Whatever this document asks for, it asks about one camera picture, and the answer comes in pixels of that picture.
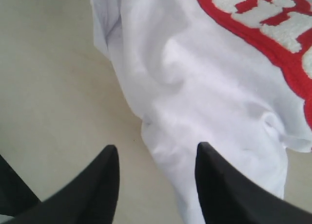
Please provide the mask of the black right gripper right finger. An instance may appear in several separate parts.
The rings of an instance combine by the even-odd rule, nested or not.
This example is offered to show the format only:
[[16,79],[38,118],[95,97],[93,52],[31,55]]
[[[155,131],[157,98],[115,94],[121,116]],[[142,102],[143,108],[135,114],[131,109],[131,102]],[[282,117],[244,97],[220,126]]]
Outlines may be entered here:
[[253,183],[209,143],[198,144],[195,182],[207,224],[310,224],[312,215]]

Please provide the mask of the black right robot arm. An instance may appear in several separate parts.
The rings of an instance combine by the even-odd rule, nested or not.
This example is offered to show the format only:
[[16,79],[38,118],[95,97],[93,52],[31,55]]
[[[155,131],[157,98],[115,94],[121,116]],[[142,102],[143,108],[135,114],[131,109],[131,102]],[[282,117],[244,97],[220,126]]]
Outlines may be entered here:
[[[119,156],[106,146],[74,180],[40,201],[0,161],[3,224],[111,224],[119,194]],[[207,224],[309,224],[312,215],[268,193],[229,164],[210,144],[197,147],[197,194]]]

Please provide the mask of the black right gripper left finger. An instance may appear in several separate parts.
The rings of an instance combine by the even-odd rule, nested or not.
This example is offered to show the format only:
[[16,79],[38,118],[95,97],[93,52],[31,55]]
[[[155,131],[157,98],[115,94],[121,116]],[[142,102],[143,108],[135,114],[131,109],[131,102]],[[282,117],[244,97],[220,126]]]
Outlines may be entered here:
[[119,155],[107,145],[59,192],[11,218],[9,224],[111,224],[120,185]]

